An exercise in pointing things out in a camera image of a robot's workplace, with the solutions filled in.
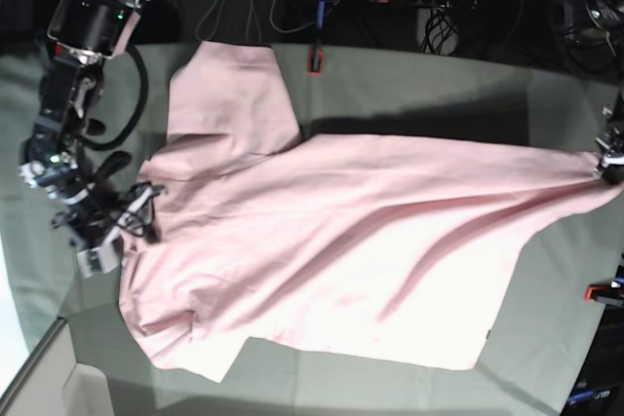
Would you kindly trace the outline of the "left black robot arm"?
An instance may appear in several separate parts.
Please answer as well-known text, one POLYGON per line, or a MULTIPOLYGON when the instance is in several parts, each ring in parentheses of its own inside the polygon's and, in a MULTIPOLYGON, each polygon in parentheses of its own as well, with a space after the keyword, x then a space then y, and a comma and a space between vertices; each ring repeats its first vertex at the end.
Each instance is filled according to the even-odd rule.
MULTIPOLYGON (((584 0, 593 24, 605 34, 616 64, 623 67, 623 0, 584 0)), ((600 159, 595 173, 605 182, 623 182, 623 93, 604 108, 605 126, 596 138, 600 159)))

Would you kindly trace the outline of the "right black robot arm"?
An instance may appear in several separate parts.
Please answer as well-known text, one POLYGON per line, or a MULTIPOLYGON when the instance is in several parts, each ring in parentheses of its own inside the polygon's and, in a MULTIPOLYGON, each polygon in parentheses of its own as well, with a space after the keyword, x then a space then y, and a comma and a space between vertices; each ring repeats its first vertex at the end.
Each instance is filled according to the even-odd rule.
POLYGON ((162 187, 142 182, 119 192, 109 181, 132 162, 121 146, 147 104, 146 65, 130 40, 149 1, 61 0, 48 27, 58 51, 42 80, 31 137, 20 149, 19 176, 63 203, 52 225, 68 231, 84 278, 119 266, 124 235, 158 240, 153 201, 162 187), (122 53, 139 75, 136 108, 116 137, 96 142, 105 125, 90 111, 102 96, 105 63, 122 53))

